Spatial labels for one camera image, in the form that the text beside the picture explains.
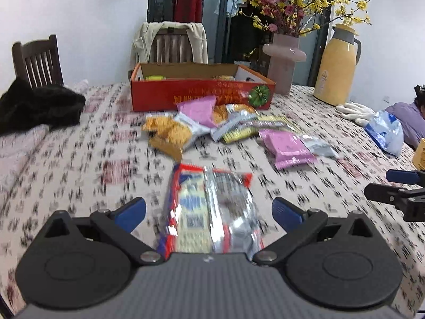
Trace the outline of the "red silver snack bag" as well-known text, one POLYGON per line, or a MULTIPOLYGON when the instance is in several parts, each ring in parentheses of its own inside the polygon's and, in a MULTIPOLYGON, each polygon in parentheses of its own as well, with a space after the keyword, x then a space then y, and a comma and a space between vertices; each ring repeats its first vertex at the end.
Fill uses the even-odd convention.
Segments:
POLYGON ((251 194, 253 174, 178 163, 165 203, 157 251, 245 254, 264 248, 258 210, 251 194))

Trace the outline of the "orange crisps snack packet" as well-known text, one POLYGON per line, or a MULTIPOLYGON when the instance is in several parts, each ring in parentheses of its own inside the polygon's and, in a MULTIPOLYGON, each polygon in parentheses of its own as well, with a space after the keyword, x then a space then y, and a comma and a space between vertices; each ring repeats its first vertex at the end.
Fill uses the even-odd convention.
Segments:
POLYGON ((187 125, 165 115, 147 117, 142 130, 150 134, 148 144, 152 148, 175 161, 182 160, 183 148, 192 138, 187 125))

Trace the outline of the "blue white plastic bag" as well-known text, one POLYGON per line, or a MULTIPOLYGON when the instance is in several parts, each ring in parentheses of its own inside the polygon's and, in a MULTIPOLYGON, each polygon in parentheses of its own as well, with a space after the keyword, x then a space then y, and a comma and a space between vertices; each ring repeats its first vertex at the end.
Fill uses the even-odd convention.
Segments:
POLYGON ((404 133, 396 116, 380 110, 369 119, 364 129, 380 150, 394 157, 400 156, 404 133))

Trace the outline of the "person in purple clothes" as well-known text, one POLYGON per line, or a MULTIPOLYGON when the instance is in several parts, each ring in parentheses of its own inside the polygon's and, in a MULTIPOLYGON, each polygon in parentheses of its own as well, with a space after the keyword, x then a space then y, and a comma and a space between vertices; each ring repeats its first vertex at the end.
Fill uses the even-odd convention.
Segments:
POLYGON ((385 110, 394 115, 401 123, 404 143, 416 150, 425 135, 425 90, 424 85, 415 88, 416 98, 410 104, 397 102, 385 110))

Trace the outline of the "calligraphy print tablecloth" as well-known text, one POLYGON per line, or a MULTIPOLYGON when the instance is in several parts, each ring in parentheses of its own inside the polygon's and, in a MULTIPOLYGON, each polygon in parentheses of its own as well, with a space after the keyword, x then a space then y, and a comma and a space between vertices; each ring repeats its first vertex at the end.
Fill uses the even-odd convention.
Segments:
MULTIPOLYGON (((404 315, 415 315, 424 301, 424 225, 406 223, 392 206, 370 202, 363 194, 367 184, 384 184, 388 170, 412 169, 413 151, 404 147, 397 158, 384 154, 363 129, 337 117, 333 107, 315 99, 312 89, 304 86, 295 86, 288 96, 275 95, 269 113, 286 116, 304 133, 325 140, 339 157, 277 170, 254 138, 225 145, 204 136, 184 153, 184 163, 251 173, 265 244, 283 235, 271 216, 275 197, 331 216, 364 212, 403 268, 394 306, 404 315)), ((135 236, 146 244, 156 243, 174 162, 148 145, 142 124, 142 114, 132 111, 127 84, 98 86, 86 91, 79 125, 52 131, 42 140, 1 204, 1 296, 13 312, 24 307, 14 281, 16 265, 58 209, 86 217, 142 197, 147 215, 135 236)))

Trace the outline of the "silver snack packet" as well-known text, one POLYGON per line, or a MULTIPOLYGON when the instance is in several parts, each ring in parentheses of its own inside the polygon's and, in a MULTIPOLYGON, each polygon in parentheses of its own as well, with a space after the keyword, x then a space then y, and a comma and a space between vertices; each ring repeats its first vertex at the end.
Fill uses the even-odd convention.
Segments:
POLYGON ((339 154, 325 140, 310 135, 301 135, 300 139, 307 149, 315 156, 338 158, 339 154))

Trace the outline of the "yellow green striped snack packet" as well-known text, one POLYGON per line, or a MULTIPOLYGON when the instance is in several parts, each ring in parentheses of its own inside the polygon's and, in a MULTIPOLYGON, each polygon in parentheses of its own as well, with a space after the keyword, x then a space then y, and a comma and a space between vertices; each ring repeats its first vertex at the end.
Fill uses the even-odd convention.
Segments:
POLYGON ((295 134, 302 133, 302 130, 285 116, 264 115, 237 124, 237 126, 225 132, 220 140, 226 144, 238 142, 258 135, 261 130, 283 130, 295 134))

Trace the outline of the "patterned woven table runner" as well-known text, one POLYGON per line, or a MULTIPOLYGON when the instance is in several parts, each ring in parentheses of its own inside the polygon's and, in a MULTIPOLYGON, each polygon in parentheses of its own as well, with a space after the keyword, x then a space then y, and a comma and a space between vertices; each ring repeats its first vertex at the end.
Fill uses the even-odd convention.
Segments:
POLYGON ((13 187, 49 129, 47 125, 39 125, 23 133, 1 136, 1 191, 13 187))

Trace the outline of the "red cardboard snack box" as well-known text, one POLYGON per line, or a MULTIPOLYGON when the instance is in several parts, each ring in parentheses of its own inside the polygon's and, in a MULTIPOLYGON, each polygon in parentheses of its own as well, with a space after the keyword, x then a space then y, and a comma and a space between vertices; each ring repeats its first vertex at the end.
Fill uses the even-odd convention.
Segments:
POLYGON ((247 104, 267 110, 275 83, 266 76, 236 64, 137 64, 130 77, 133 111, 175 110, 177 104, 215 96, 216 104, 247 104), (146 81, 161 75, 166 80, 146 81))

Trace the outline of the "pink ceramic vase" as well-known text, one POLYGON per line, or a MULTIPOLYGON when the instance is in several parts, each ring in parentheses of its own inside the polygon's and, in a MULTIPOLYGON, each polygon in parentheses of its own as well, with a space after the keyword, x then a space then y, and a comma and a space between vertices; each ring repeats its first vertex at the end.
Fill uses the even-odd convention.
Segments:
POLYGON ((272 42, 263 45, 263 52, 270 57, 267 77, 274 81, 277 94, 290 93, 295 64, 307 59, 299 44, 296 37, 275 33, 272 42))

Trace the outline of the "dark wooden chair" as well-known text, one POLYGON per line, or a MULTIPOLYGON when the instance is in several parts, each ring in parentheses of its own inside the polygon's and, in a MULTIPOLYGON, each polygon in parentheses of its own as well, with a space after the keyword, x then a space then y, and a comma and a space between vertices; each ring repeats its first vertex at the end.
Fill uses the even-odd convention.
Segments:
POLYGON ((63 85, 63 74, 56 35, 46 40, 34 40, 11 47, 16 77, 29 83, 32 89, 47 85, 63 85))

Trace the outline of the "beige jacket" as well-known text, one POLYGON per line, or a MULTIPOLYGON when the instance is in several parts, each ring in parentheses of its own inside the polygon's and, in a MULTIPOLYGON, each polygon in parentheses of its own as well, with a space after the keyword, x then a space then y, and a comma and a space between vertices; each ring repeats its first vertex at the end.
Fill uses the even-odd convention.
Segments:
POLYGON ((151 46, 157 32, 162 29, 173 27, 175 29, 186 29, 194 63, 207 64, 207 36, 203 24, 190 22, 144 22, 136 32, 130 51, 129 69, 132 71, 138 63, 149 63, 151 46))

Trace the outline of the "chair with beige jacket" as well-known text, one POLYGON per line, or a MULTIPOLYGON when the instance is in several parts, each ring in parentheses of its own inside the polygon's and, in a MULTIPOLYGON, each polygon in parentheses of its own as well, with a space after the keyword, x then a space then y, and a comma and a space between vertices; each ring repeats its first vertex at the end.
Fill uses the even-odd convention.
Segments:
POLYGON ((180 64, 193 61, 186 29, 169 27, 159 30, 151 46, 149 63, 180 64))

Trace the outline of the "red and yellow flower branches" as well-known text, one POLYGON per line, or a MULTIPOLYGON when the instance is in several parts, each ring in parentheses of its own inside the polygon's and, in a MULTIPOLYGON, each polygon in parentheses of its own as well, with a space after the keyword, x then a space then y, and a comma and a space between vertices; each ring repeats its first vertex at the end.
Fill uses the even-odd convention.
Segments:
POLYGON ((262 31, 291 37, 304 36, 333 22, 351 27, 371 25, 367 12, 370 0, 243 0, 255 11, 240 14, 252 19, 262 31))

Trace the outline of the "red hanging garment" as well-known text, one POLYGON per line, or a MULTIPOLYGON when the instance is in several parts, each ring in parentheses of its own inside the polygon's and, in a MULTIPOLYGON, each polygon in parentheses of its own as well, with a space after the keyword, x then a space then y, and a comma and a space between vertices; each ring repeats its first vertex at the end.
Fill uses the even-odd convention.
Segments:
POLYGON ((201 23, 202 9, 203 0, 176 0, 174 4, 174 21, 201 23))

